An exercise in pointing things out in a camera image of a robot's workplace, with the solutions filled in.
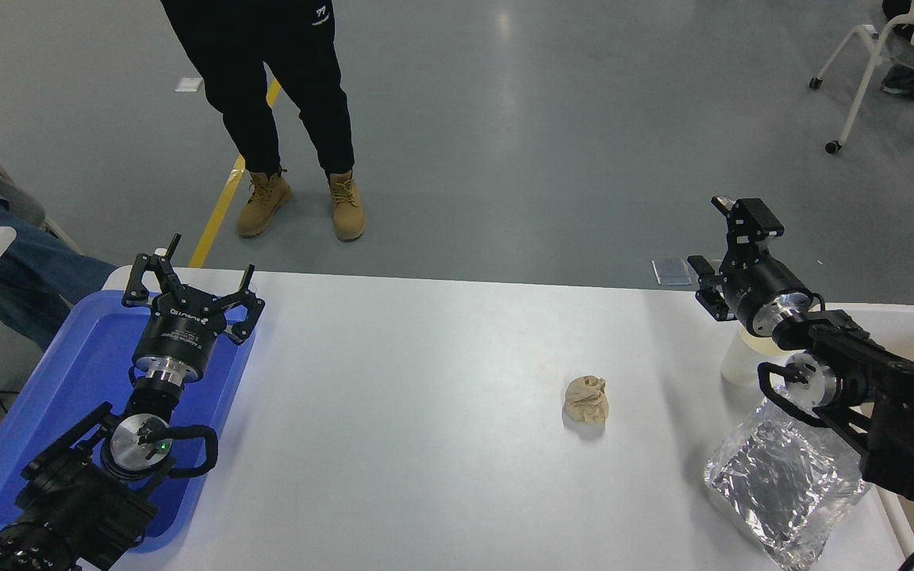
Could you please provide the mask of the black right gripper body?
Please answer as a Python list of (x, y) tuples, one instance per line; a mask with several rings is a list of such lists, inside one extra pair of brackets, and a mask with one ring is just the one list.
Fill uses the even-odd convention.
[(783, 263), (759, 257), (754, 263), (725, 260), (721, 292), (744, 328), (776, 328), (782, 318), (812, 308), (812, 293)]

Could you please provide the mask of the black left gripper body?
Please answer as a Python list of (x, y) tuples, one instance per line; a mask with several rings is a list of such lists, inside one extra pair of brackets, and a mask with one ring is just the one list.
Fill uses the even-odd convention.
[(193, 374), (203, 374), (226, 325), (222, 313), (206, 315), (199, 304), (180, 308), (173, 295), (156, 295), (132, 361), (140, 371), (148, 371), (151, 360), (175, 360)]

